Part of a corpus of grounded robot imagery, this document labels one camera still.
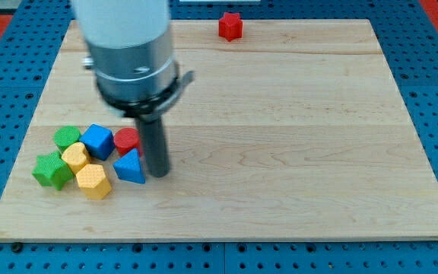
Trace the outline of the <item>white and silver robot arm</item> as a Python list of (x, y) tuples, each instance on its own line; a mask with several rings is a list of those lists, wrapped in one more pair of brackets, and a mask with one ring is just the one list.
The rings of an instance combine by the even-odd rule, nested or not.
[(123, 116), (164, 115), (195, 77), (179, 72), (167, 0), (72, 0), (87, 44), (84, 60), (101, 97)]

